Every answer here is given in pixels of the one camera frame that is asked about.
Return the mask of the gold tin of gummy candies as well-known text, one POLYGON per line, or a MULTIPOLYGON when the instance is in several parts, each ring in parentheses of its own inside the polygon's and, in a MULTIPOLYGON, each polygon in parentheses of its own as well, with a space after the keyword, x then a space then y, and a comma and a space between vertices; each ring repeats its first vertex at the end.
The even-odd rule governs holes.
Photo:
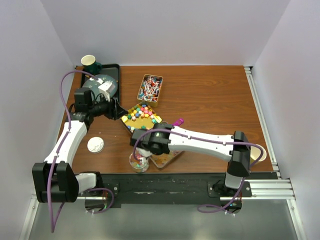
POLYGON ((183 151, 170 151, 168 154, 161 154, 161 155, 152 155, 150 157, 151 161, 158 169, 162 169, 170 164, 175 158, 181 155, 183 151))

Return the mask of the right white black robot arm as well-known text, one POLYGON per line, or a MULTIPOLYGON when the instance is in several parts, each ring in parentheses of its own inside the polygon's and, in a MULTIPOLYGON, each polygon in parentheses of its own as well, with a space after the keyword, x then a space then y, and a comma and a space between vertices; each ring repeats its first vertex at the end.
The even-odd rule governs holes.
POLYGON ((235 131, 233 135, 214 135, 190 131, 179 126, 156 123, 147 130, 136 128, 129 144, 152 155, 185 151, 204 154, 227 162, 223 192, 235 196, 243 187, 244 180, 250 175, 252 143, 246 135, 235 131))

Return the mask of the gold tin of star candies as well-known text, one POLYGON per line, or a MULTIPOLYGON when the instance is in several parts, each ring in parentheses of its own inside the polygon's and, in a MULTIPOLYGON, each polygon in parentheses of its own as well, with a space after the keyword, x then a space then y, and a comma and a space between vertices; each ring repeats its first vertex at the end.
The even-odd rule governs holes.
POLYGON ((154 124, 163 121, 155 110, 144 101, 131 107, 128 113, 122 116, 120 120, 130 134, 135 129, 152 129, 154 124))

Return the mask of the clear glass jar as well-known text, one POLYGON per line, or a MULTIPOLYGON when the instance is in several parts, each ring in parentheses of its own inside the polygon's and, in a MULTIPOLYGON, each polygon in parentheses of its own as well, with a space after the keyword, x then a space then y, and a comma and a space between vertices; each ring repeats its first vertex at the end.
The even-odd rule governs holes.
POLYGON ((149 159, 138 152, 129 156, 129 163, 136 173, 145 173, 149 168, 149 159))

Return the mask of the magenta plastic scoop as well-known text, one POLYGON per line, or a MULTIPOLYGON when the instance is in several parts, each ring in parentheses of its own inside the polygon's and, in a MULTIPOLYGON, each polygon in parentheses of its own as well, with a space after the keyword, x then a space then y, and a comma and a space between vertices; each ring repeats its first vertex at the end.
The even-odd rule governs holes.
POLYGON ((172 125, 173 126, 181 126, 184 123, 184 119, 183 118, 179 118, 178 120, 176 120, 172 125))

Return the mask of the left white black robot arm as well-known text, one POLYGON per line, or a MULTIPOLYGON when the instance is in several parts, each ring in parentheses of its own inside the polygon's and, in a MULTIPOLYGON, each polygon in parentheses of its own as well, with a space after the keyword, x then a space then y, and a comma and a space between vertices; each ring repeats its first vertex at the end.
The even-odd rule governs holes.
POLYGON ((67 119, 55 147, 44 162, 35 163, 32 167, 35 193, 41 203, 73 203, 82 192, 99 196, 104 190, 99 172, 76 175, 72 162, 95 117, 118 120, 128 111, 120 106, 115 97, 107 99, 101 94, 100 99, 95 100, 93 96, 87 87, 76 89, 72 106, 74 111, 67 109, 67 119))

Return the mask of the gold tin of lollipops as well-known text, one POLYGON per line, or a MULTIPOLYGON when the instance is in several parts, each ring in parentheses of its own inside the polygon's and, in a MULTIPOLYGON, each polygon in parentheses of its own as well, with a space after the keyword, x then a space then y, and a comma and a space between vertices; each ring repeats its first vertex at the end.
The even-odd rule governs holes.
POLYGON ((137 100, 144 101, 151 107, 156 107, 159 102, 162 85, 162 76, 145 74, 137 93, 137 100))

